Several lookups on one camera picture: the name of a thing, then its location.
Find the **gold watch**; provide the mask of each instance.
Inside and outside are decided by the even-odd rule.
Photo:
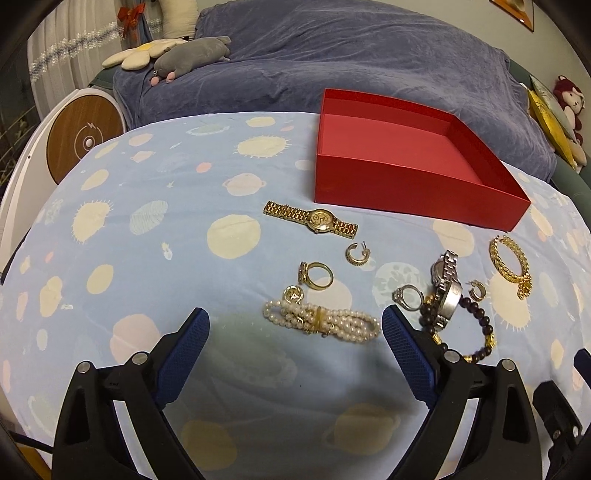
[[[328,210],[318,208],[316,210],[301,210],[289,205],[281,205],[275,202],[267,202],[263,210],[265,215],[283,218],[290,222],[306,225],[314,233],[332,232],[347,238],[355,238],[357,225],[341,222]]]

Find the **orange picture frame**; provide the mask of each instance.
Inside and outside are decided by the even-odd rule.
[[[502,8],[509,15],[514,17],[524,26],[534,31],[534,4],[533,0],[490,0],[499,8]]]

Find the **blue gripper pad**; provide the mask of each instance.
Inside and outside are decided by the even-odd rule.
[[[579,350],[574,356],[574,367],[585,383],[591,387],[591,353],[584,348]]]
[[[384,310],[382,315],[384,338],[392,349],[404,378],[413,391],[414,398],[425,402],[427,407],[431,409],[437,401],[435,372],[405,327],[401,317],[404,318],[404,315],[396,306],[390,306]]]
[[[209,336],[209,315],[198,309],[158,372],[154,402],[161,410],[178,398]]]

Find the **wooden round panel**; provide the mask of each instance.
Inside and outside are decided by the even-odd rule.
[[[123,134],[119,112],[99,95],[84,95],[57,115],[47,139],[47,166],[59,184],[94,146]]]

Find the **jewelry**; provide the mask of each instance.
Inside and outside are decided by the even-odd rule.
[[[289,205],[267,202],[262,212],[265,215],[306,225],[314,233],[332,232],[353,239],[358,228],[354,223],[341,222],[328,210],[322,208],[306,211]]]
[[[313,281],[311,281],[310,276],[308,275],[308,272],[312,268],[321,268],[322,270],[325,270],[326,272],[328,272],[329,282],[326,285],[318,285],[318,284],[314,283]],[[332,285],[332,282],[334,282],[334,280],[335,280],[335,277],[334,277],[331,269],[329,269],[326,265],[324,265],[323,263],[320,263],[320,262],[312,262],[312,263],[302,262],[300,264],[300,270],[297,273],[298,283],[308,285],[312,290],[326,290],[328,287],[330,287]]]
[[[336,335],[341,340],[362,343],[376,338],[381,330],[379,320],[364,312],[353,310],[329,310],[310,303],[301,303],[304,291],[291,285],[283,292],[282,300],[268,301],[263,307],[263,317],[286,328],[306,333]],[[280,315],[271,309],[280,309]]]
[[[478,290],[480,290],[480,295],[476,295],[476,290],[474,290],[474,288],[470,289],[470,291],[468,293],[472,297],[472,300],[474,300],[474,301],[484,300],[484,298],[486,297],[486,288],[484,287],[482,282],[479,282],[478,280],[472,280],[472,281],[469,281],[468,283],[470,285],[472,285],[472,287],[476,287],[476,288],[478,288]]]
[[[365,242],[363,242],[363,250],[361,250],[361,253],[363,254],[363,258],[361,260],[357,260],[356,258],[353,258],[351,256],[351,250],[354,250],[355,248],[357,248],[357,243],[355,244],[350,244],[347,247],[347,250],[345,250],[345,258],[347,259],[347,262],[349,262],[351,265],[355,265],[356,267],[361,267],[361,265],[365,265],[368,260],[369,260],[369,254],[371,253],[371,250],[369,248],[367,248],[367,245],[365,245]]]
[[[409,306],[408,303],[406,303],[406,300],[404,300],[404,290],[408,288],[417,292],[421,300],[418,304],[418,307],[416,308]],[[414,285],[407,284],[394,290],[394,292],[392,293],[392,300],[401,305],[404,310],[408,310],[409,312],[416,312],[417,310],[420,310],[421,305],[425,303],[425,296],[423,295],[423,292],[420,291],[417,287],[415,287]]]
[[[436,332],[434,327],[435,322],[435,315],[436,315],[436,306],[433,305],[433,296],[428,296],[425,299],[425,303],[421,305],[421,314],[423,315],[420,319],[421,325],[423,325],[423,329],[429,335],[433,341],[441,347],[443,351],[448,350],[448,346],[441,340],[441,337]],[[492,353],[494,347],[496,347],[496,340],[493,327],[491,325],[491,319],[487,317],[484,309],[480,308],[475,301],[470,301],[470,298],[462,296],[460,299],[460,306],[465,308],[468,312],[474,315],[476,320],[478,320],[479,325],[482,327],[482,333],[484,335],[484,347],[480,350],[474,352],[472,355],[464,355],[464,360],[466,362],[477,364],[479,361],[484,360],[487,356]]]
[[[501,260],[501,256],[499,255],[499,251],[497,249],[497,243],[502,243],[515,254],[517,260],[519,260],[519,265],[521,266],[521,275],[517,275],[509,270],[509,268]],[[527,258],[525,257],[523,250],[519,248],[519,245],[517,245],[510,237],[506,235],[504,235],[503,238],[501,238],[500,235],[497,235],[491,240],[489,253],[491,255],[493,265],[501,274],[501,276],[511,283],[518,284],[517,297],[520,300],[528,297],[531,293],[532,287],[530,265],[527,262]]]
[[[431,266],[431,280],[436,286],[435,300],[438,305],[434,328],[443,330],[462,296],[462,284],[457,280],[457,254],[451,250],[446,252]]]

